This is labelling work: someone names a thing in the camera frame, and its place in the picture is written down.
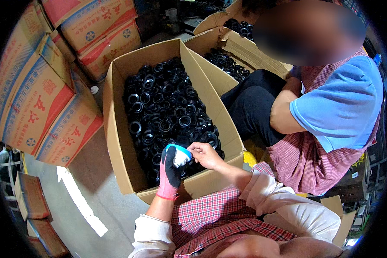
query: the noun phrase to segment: open cardboard box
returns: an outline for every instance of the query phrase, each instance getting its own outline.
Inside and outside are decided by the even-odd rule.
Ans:
[[[352,222],[354,220],[356,211],[344,214],[342,209],[341,199],[339,195],[321,199],[321,204],[337,214],[341,219],[340,227],[338,228],[337,234],[333,239],[333,244],[342,247],[348,232],[351,229]]]
[[[285,64],[270,58],[261,52],[252,41],[242,38],[235,31],[223,26],[212,28],[198,34],[186,40],[185,45],[200,55],[199,57],[193,54],[219,96],[235,87],[236,84],[233,85],[230,82],[227,84],[218,83],[222,74],[226,73],[203,58],[206,53],[211,52],[212,48],[219,48],[226,51],[237,64],[244,66],[251,73],[257,69],[265,69],[284,78],[292,68],[290,64]]]
[[[232,5],[226,8],[225,12],[216,12],[206,17],[200,24],[198,24],[198,26],[196,26],[193,34],[197,35],[209,29],[223,26],[224,23],[230,18],[234,18],[238,22],[246,21],[250,24],[254,24],[259,17],[259,14],[247,12],[245,9],[243,9],[242,0],[236,0],[234,3],[232,3]]]
[[[207,107],[207,115],[219,129],[219,139],[225,151],[225,161],[242,168],[244,147],[231,117],[210,81],[180,39],[168,40],[132,51],[114,59],[109,67],[103,90],[103,115],[105,135],[112,167],[123,194],[136,193],[150,204],[158,190],[148,188],[145,173],[138,161],[134,143],[128,131],[129,122],[122,96],[124,82],[143,65],[155,65],[173,57],[180,57],[191,79],[192,86]],[[186,195],[179,201],[196,199],[219,191],[228,182],[213,170],[204,170],[184,180]]]

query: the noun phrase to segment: bare hand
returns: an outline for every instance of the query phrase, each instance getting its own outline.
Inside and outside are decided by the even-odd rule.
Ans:
[[[209,143],[193,142],[187,150],[192,153],[195,162],[201,163],[205,168],[215,169],[224,162]]]

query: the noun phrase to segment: white sleeve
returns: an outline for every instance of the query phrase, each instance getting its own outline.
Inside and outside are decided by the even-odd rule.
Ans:
[[[141,215],[136,222],[134,251],[128,258],[171,258],[175,252],[169,222]]]
[[[332,242],[340,227],[340,217],[322,204],[298,196],[290,187],[272,176],[253,171],[251,181],[240,199],[264,216],[264,222],[288,230],[300,237],[313,237]]]

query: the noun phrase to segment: blue star logo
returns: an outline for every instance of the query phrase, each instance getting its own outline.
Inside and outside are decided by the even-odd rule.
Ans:
[[[125,30],[123,31],[123,36],[124,36],[125,38],[129,38],[129,37],[130,37],[130,30],[125,29]]]
[[[36,144],[36,140],[33,138],[27,139],[26,141],[27,146],[34,146]]]
[[[89,31],[88,33],[86,33],[86,40],[87,41],[92,41],[94,39],[94,32],[93,31]]]
[[[62,162],[68,162],[69,159],[70,159],[70,157],[68,157],[68,156],[62,157]]]

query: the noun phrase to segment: white floor marking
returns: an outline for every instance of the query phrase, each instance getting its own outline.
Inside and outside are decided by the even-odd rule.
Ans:
[[[103,236],[108,231],[108,229],[105,227],[102,221],[100,221],[100,219],[93,214],[93,210],[84,199],[82,193],[77,187],[75,180],[72,177],[72,174],[67,170],[67,168],[57,166],[57,180],[60,182],[61,179],[63,179],[67,191],[72,197],[72,200],[76,204],[80,213],[93,228],[93,230],[95,230],[99,236]]]

